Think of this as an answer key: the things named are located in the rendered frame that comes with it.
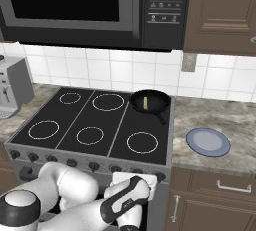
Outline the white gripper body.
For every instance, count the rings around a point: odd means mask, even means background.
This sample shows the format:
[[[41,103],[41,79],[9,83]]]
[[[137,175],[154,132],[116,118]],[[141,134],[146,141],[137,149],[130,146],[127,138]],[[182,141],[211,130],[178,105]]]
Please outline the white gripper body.
[[[111,185],[116,185],[120,182],[123,182],[127,179],[130,179],[134,176],[139,176],[144,179],[148,186],[150,187],[149,201],[152,201],[154,198],[154,194],[157,186],[157,177],[153,174],[139,174],[139,173],[130,173],[130,172],[114,172],[112,175]]]

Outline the black frying pan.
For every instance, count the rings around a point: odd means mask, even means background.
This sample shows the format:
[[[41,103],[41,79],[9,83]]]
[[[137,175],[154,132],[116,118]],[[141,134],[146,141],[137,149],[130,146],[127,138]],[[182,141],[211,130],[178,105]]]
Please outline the black frying pan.
[[[148,99],[148,110],[143,108],[144,97]],[[162,125],[167,124],[161,115],[171,104],[171,98],[166,93],[152,89],[139,90],[130,96],[129,102],[135,110],[145,114],[154,114]]]

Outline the brown drawer front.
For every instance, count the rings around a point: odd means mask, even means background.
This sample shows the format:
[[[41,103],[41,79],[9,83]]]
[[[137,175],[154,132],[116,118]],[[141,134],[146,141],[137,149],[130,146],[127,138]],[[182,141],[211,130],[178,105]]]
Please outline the brown drawer front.
[[[238,188],[246,188],[250,184],[252,193],[218,189],[217,180],[222,185]],[[256,203],[256,179],[247,177],[173,167],[170,186],[175,191]]]

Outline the brown base cupboard door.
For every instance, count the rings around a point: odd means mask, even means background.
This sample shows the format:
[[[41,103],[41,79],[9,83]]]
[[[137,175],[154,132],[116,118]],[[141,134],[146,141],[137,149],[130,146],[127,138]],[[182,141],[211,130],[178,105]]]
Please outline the brown base cupboard door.
[[[174,195],[180,201],[172,223]],[[170,190],[164,231],[256,231],[256,205]]]

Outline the blue round plate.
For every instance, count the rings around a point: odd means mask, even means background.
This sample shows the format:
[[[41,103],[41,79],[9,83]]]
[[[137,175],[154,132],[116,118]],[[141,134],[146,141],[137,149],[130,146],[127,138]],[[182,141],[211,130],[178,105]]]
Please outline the blue round plate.
[[[231,149],[231,143],[221,132],[211,128],[194,128],[186,134],[187,145],[206,157],[221,157]]]

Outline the grey stove with black hob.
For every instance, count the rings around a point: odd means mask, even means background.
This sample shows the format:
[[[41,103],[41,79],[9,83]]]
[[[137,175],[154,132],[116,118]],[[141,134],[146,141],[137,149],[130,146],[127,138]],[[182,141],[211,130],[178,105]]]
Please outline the grey stove with black hob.
[[[164,231],[174,113],[170,98],[170,106],[161,113],[167,124],[162,125],[154,114],[135,110],[128,93],[61,87],[4,146],[20,182],[37,178],[48,155],[65,165],[74,159],[73,168],[97,179],[99,199],[112,181],[112,165],[122,172],[140,168],[144,174],[164,173],[153,200],[143,206],[141,223],[141,231]],[[11,150],[19,151],[20,157],[13,159]],[[29,153],[39,159],[31,162]],[[100,168],[92,172],[90,162]]]

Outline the brown base cabinet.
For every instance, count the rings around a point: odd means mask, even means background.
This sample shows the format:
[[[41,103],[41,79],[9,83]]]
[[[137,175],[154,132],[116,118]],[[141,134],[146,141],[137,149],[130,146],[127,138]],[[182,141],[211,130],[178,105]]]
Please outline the brown base cabinet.
[[[4,145],[0,142],[0,195],[18,185],[19,182],[9,162]]]

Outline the grey coffee machine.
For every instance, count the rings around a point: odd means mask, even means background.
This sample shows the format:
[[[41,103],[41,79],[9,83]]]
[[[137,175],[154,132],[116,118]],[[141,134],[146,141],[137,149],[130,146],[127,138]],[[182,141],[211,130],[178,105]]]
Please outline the grey coffee machine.
[[[16,115],[34,97],[26,60],[0,55],[0,120]]]

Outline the black microwave oven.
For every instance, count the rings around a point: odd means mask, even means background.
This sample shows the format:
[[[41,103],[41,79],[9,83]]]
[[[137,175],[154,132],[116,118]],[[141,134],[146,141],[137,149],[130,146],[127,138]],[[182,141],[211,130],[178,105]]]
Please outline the black microwave oven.
[[[189,0],[140,0],[140,40],[132,0],[0,0],[0,28],[22,44],[171,52],[184,45]]]

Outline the grey wall socket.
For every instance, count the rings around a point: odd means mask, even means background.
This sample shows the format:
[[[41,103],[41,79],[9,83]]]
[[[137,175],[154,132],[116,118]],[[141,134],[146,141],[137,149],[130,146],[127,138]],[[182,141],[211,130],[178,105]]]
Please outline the grey wall socket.
[[[197,55],[194,53],[184,53],[182,57],[182,72],[194,72],[196,68]]]

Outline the brown wall cupboard door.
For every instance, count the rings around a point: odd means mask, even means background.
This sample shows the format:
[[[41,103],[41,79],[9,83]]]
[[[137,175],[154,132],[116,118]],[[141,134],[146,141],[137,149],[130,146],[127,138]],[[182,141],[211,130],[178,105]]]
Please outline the brown wall cupboard door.
[[[256,56],[256,0],[189,0],[184,51]]]

